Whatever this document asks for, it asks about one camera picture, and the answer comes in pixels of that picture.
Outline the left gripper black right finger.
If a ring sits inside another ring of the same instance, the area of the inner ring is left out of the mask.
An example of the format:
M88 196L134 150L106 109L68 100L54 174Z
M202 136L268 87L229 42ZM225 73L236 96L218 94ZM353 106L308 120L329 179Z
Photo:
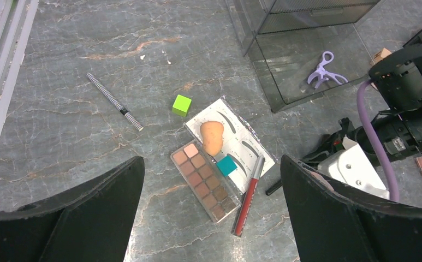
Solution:
M288 155L280 173L302 261L422 261L422 208L363 192Z

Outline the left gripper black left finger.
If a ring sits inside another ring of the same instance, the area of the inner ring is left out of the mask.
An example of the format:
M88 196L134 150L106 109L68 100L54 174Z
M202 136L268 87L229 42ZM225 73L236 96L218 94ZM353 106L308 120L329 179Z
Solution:
M0 212L0 261L122 261L145 176L142 157L10 212Z

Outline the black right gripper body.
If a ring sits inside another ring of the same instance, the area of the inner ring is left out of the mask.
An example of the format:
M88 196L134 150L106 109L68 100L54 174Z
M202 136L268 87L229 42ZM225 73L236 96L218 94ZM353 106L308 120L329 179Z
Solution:
M388 105L371 124L389 160L422 152L422 44L390 54L368 74Z

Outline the purple eyelash curler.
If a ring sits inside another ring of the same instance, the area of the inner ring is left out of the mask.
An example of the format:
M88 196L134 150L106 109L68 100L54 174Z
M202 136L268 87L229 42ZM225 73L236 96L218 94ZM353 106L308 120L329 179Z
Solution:
M315 89L318 89L322 83L328 82L330 80L335 81L339 85L349 83L346 77L340 74L329 72L324 68L333 60L334 54L330 51L324 51L322 53L322 60L317 64L316 70L308 76L307 83L311 84L314 79L317 79L317 82L314 86Z

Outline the clear acrylic drawer organizer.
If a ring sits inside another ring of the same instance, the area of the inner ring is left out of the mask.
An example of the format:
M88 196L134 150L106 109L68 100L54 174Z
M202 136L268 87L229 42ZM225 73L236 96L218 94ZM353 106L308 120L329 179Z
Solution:
M342 91L366 78L371 55L358 26L381 1L226 1L242 54L248 56L274 113ZM346 77L307 83L322 53L324 68Z

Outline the black makeup brush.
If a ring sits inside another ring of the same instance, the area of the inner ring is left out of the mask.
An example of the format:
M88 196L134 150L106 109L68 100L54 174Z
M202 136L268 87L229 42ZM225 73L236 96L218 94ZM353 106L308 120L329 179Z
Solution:
M275 191L277 191L278 189L280 189L282 187L282 180L278 180L276 183L274 183L272 186L270 186L266 191L265 194L267 196L270 196L271 194L273 194Z

